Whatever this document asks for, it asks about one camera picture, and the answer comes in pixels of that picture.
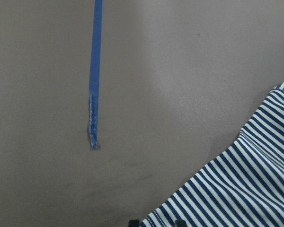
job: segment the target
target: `gray surface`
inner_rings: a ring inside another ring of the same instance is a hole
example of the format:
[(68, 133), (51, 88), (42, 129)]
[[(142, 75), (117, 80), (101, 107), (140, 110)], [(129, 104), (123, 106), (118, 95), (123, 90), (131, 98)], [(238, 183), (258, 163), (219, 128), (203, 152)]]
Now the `gray surface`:
[(0, 0), (0, 227), (125, 227), (236, 138), (284, 81), (284, 0)]

